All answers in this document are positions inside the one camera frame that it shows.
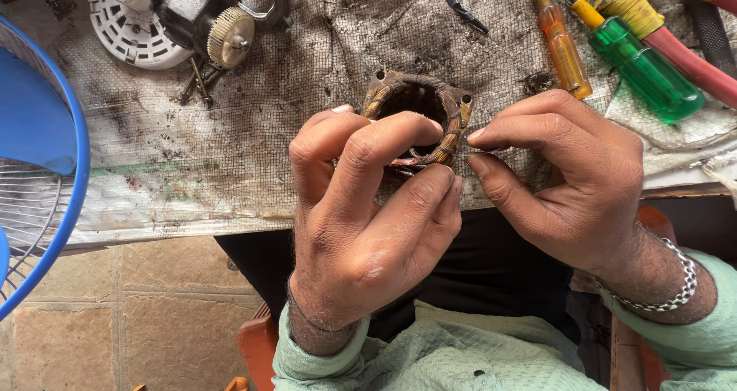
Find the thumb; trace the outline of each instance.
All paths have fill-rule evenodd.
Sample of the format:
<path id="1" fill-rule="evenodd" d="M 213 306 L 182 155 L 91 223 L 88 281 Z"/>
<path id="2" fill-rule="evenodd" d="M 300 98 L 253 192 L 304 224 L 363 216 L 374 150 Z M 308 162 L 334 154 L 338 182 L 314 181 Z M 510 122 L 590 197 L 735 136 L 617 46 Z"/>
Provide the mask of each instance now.
<path id="1" fill-rule="evenodd" d="M 472 153 L 468 161 L 486 196 L 518 233 L 543 225 L 545 207 L 504 161 L 490 153 Z"/>

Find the workbench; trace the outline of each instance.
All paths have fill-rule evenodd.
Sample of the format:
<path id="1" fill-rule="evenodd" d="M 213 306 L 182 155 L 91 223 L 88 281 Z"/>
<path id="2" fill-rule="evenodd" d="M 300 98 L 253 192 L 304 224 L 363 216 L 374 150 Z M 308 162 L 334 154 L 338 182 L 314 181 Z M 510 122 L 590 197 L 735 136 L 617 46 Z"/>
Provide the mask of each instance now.
<path id="1" fill-rule="evenodd" d="M 472 91 L 477 103 L 468 130 L 482 127 L 527 97 L 526 81 L 554 68 L 534 0 L 461 1 L 488 23 L 488 36 L 466 25 L 445 0 L 292 0 L 294 26 L 257 33 L 244 65 L 218 80 L 211 109 L 198 98 L 185 106 L 174 101 L 191 74 L 187 64 L 147 71 L 108 53 L 91 27 L 87 0 L 0 5 L 56 60 L 86 115 L 91 175 L 67 248 L 292 226 L 289 142 L 316 112 L 345 103 L 358 108 L 369 76 L 381 67 L 437 76 Z M 671 31 L 688 46 L 697 45 L 675 1 L 652 2 Z M 737 21 L 724 19 L 734 42 Z M 703 136 L 689 135 L 689 126 L 668 129 L 618 89 L 618 76 L 587 45 L 586 27 L 568 11 L 566 23 L 595 90 L 585 101 L 657 143 L 646 150 L 646 187 L 713 181 L 697 168 L 668 171 L 736 147 L 730 144 L 735 111 L 704 115 L 705 123 L 716 126 Z M 670 134 L 679 139 L 661 139 Z M 460 148 L 468 152 L 466 145 Z M 501 157 L 531 187 L 544 184 L 550 167 L 539 154 L 512 148 Z M 464 164 L 456 164 L 466 177 L 462 207 L 490 207 Z M 724 171 L 737 178 L 737 168 Z"/>

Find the hand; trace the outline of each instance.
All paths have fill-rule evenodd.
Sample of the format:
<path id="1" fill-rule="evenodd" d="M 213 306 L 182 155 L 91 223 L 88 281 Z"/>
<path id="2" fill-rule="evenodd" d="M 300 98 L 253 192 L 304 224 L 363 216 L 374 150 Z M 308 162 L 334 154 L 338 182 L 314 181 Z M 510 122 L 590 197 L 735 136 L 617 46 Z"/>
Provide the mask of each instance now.
<path id="1" fill-rule="evenodd" d="M 382 207 L 373 200 L 384 166 L 413 145 L 438 142 L 440 125 L 413 112 L 371 122 L 351 111 L 316 114 L 289 147 L 297 192 L 292 295 L 309 322 L 326 330 L 419 283 L 461 228 L 462 179 L 444 165 L 428 166 Z M 308 352 L 337 351 L 294 336 Z"/>
<path id="2" fill-rule="evenodd" d="M 680 292 L 684 273 L 677 256 L 637 222 L 640 138 L 570 94 L 551 90 L 502 110 L 468 143 L 484 151 L 539 149 L 553 163 L 554 184 L 562 183 L 532 194 L 498 158 L 471 157 L 486 195 L 527 241 L 630 300 L 664 303 Z M 678 309 L 631 310 L 672 324 L 705 317 L 716 304 L 714 281 L 700 266 L 696 275 L 696 294 Z"/>
<path id="3" fill-rule="evenodd" d="M 532 194 L 493 155 L 470 158 L 486 195 L 542 251 L 601 275 L 636 250 L 643 164 L 634 134 L 556 89 L 502 110 L 468 143 L 484 151 L 539 149 L 560 169 L 563 184 Z"/>

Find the silver chain bracelet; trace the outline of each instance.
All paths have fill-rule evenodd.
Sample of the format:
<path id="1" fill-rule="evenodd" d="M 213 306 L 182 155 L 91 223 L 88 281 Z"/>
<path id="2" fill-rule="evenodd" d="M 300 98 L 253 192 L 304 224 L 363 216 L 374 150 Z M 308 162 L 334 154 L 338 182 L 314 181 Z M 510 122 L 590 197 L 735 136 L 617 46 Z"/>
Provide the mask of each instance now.
<path id="1" fill-rule="evenodd" d="M 674 299 L 671 299 L 665 303 L 661 303 L 658 305 L 650 305 L 647 303 L 640 303 L 640 302 L 632 302 L 629 299 L 626 299 L 625 297 L 620 296 L 619 294 L 616 294 L 615 292 L 612 292 L 611 290 L 604 287 L 601 283 L 599 283 L 598 280 L 596 280 L 596 277 L 594 280 L 596 281 L 596 284 L 598 284 L 599 288 L 602 289 L 604 292 L 607 292 L 608 294 L 611 294 L 613 298 L 616 300 L 624 303 L 625 305 L 631 306 L 632 308 L 636 309 L 642 309 L 643 311 L 657 311 L 657 312 L 664 312 L 664 311 L 672 311 L 673 309 L 678 308 L 679 306 L 685 304 L 688 302 L 689 299 L 691 299 L 694 296 L 694 292 L 696 292 L 696 285 L 698 284 L 696 282 L 696 264 L 693 260 L 688 258 L 681 250 L 673 245 L 673 243 L 668 240 L 667 238 L 663 238 L 663 241 L 666 242 L 666 245 L 668 248 L 670 248 L 676 255 L 678 256 L 678 259 L 681 260 L 681 264 L 683 264 L 683 271 L 686 273 L 686 277 L 684 277 L 684 281 L 686 284 L 681 288 L 681 292 L 676 295 Z"/>

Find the stone tile floor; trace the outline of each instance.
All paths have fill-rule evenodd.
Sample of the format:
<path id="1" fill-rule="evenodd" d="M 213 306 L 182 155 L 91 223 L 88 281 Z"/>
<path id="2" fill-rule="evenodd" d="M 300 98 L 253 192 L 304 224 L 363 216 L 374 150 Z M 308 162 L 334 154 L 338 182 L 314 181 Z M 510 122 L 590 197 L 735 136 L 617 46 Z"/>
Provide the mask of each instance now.
<path id="1" fill-rule="evenodd" d="M 261 301 L 212 237 L 60 257 L 0 322 L 0 391 L 221 391 Z"/>

